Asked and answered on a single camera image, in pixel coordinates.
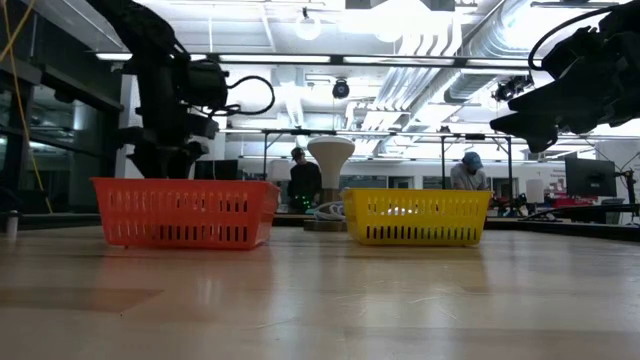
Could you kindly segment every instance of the red object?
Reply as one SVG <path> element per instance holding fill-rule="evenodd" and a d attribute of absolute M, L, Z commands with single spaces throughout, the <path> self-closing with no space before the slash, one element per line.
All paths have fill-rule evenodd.
<path fill-rule="evenodd" d="M 280 193 L 261 181 L 92 180 L 119 246 L 250 250 L 269 239 Z"/>
<path fill-rule="evenodd" d="M 574 207 L 574 206 L 591 206 L 598 198 L 558 198 L 555 199 L 555 208 Z"/>

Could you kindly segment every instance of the yellow cable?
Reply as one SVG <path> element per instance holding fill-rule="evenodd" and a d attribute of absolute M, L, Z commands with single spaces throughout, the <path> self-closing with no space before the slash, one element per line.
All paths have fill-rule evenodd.
<path fill-rule="evenodd" d="M 23 24 L 24 19 L 27 18 L 29 16 L 29 12 L 31 11 L 31 8 L 33 7 L 33 4 L 35 3 L 35 0 L 31 0 L 31 3 L 29 4 L 29 8 L 27 8 L 27 12 L 25 13 L 24 17 L 23 17 L 23 21 L 20 22 L 20 24 Z M 24 131 L 24 139 L 27 142 L 27 144 L 30 144 L 29 142 L 29 138 L 31 137 L 29 134 L 29 126 L 27 125 L 27 117 L 25 115 L 24 112 L 24 107 L 22 105 L 22 97 L 20 96 L 20 84 L 18 81 L 18 72 L 16 71 L 16 59 L 15 56 L 13 54 L 13 41 L 17 38 L 17 34 L 20 32 L 20 28 L 21 25 L 18 25 L 18 28 L 16 28 L 16 32 L 11 35 L 11 28 L 9 27 L 9 11 L 7 10 L 7 0 L 3 0 L 2 1 L 2 5 L 4 7 L 4 22 L 5 22 L 5 28 L 7 31 L 7 40 L 9 41 L 9 43 L 7 44 L 7 48 L 8 48 L 8 52 L 9 52 L 9 57 L 11 58 L 11 70 L 13 70 L 13 84 L 16 88 L 16 95 L 17 95 L 17 99 L 18 99 L 18 109 L 20 109 L 20 119 L 22 120 L 22 127 L 23 127 L 23 131 Z M 2 52 L 2 56 L 0 56 L 0 61 L 2 61 L 2 58 L 5 55 L 5 51 Z M 40 172 L 38 171 L 38 164 L 36 162 L 36 157 L 35 154 L 33 153 L 33 151 L 29 151 L 29 156 L 31 157 L 31 162 L 33 163 L 33 170 L 36 173 L 36 179 L 38 180 L 38 186 L 40 187 L 40 191 L 42 193 L 45 194 L 44 200 L 47 203 L 47 208 L 49 209 L 49 214 L 53 214 L 53 208 L 51 207 L 51 202 L 49 201 L 49 196 L 47 195 L 47 193 L 44 191 L 44 186 L 42 185 L 42 178 L 40 178 Z"/>
<path fill-rule="evenodd" d="M 2 1 L 2 6 L 4 7 L 5 12 L 7 12 L 6 3 L 7 3 L 7 0 Z M 24 16 L 22 17 L 22 19 L 18 23 L 18 26 L 16 27 L 16 32 L 13 33 L 13 35 L 11 35 L 11 33 L 7 33 L 7 40 L 9 40 L 9 42 L 7 43 L 7 46 L 5 46 L 4 50 L 2 50 L 2 53 L 0 54 L 0 61 L 4 60 L 4 57 L 7 55 L 7 52 L 9 50 L 13 49 L 13 43 L 18 38 L 18 34 L 20 34 L 20 31 L 22 31 L 22 27 L 27 22 L 27 19 L 29 19 L 29 14 L 31 13 L 31 10 L 33 9 L 33 5 L 35 3 L 36 3 L 36 0 L 31 0 L 31 2 L 29 3 L 29 6 L 27 7 L 27 11 L 24 13 Z"/>

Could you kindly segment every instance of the wooden table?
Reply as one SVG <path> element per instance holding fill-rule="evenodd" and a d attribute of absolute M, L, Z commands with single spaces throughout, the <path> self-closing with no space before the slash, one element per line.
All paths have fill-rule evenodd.
<path fill-rule="evenodd" d="M 251 252 L 110 248 L 99 228 L 0 240 L 11 360 L 640 358 L 640 248 L 485 232 L 361 247 L 276 228 Z"/>

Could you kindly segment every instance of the white lamp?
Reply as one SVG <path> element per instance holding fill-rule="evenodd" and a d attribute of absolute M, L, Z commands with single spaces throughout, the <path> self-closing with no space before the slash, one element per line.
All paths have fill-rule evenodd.
<path fill-rule="evenodd" d="M 324 201 L 337 201 L 342 166 L 356 149 L 353 141 L 341 137 L 322 136 L 309 140 L 308 149 L 322 171 Z"/>

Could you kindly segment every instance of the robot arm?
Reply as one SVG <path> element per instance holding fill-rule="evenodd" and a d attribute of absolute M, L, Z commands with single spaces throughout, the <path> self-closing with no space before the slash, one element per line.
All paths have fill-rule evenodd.
<path fill-rule="evenodd" d="M 239 106 L 227 106 L 229 73 L 210 60 L 191 61 L 189 52 L 176 39 L 171 25 L 151 9 L 132 0 L 87 0 L 113 26 L 132 57 L 123 73 L 138 79 L 143 127 L 120 130 L 120 144 L 134 145 L 133 161 L 145 178 L 187 178 L 193 162 L 208 152 L 192 135 L 215 138 L 217 111 L 227 116 L 243 113 Z M 257 115 L 268 111 L 272 101 Z M 192 114 L 194 107 L 208 108 L 208 117 Z"/>
<path fill-rule="evenodd" d="M 586 18 L 610 13 L 599 30 L 581 28 L 533 64 L 535 51 L 555 32 Z M 491 128 L 527 140 L 532 152 L 548 149 L 559 132 L 585 134 L 600 124 L 619 126 L 640 116 L 640 0 L 599 9 L 570 20 L 545 35 L 529 56 L 529 66 L 554 81 L 509 102 L 516 111 Z"/>
<path fill-rule="evenodd" d="M 171 25 L 144 5 L 132 0 L 87 0 L 113 26 L 132 54 L 166 60 L 189 53 L 176 39 Z"/>

